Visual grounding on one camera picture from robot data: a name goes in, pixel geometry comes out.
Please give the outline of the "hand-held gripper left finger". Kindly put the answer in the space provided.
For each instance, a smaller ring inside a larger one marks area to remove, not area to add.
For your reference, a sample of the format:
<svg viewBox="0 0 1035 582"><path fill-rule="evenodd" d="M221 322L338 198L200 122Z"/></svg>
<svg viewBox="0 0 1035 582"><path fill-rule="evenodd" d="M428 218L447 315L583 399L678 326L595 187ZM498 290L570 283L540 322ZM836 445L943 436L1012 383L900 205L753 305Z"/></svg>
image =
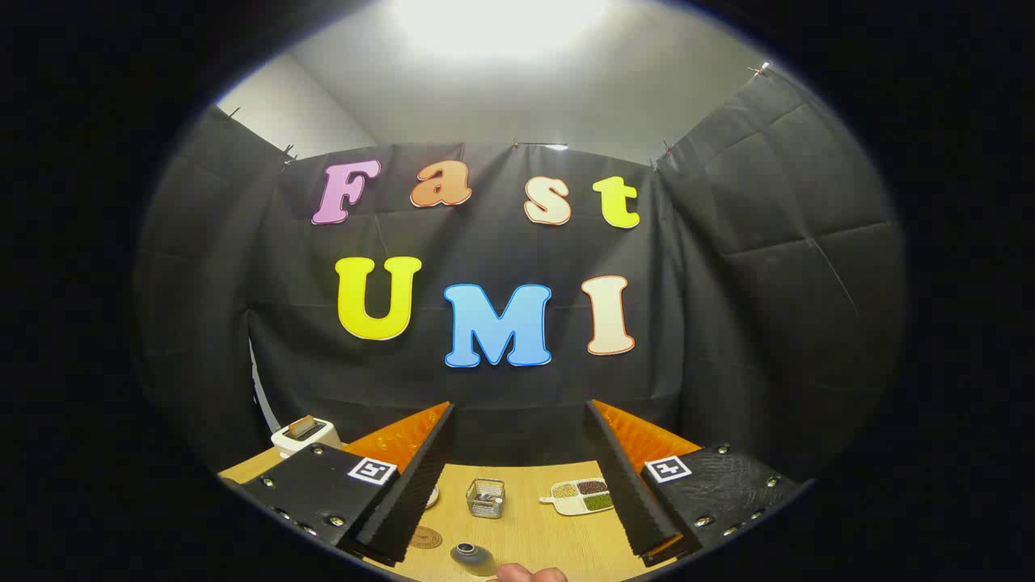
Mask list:
<svg viewBox="0 0 1035 582"><path fill-rule="evenodd" d="M345 447L304 446L241 493L308 537L394 566L454 444L454 409L440 403Z"/></svg>

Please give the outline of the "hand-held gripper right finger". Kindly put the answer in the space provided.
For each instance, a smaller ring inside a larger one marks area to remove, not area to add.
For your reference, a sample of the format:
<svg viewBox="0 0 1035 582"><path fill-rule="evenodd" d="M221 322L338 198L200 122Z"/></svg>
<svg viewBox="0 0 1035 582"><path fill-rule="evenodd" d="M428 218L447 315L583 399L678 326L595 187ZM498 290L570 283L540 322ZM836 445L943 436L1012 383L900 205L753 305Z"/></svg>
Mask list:
<svg viewBox="0 0 1035 582"><path fill-rule="evenodd" d="M598 400L585 402L585 439L646 566L740 537L803 487L731 443L696 445Z"/></svg>

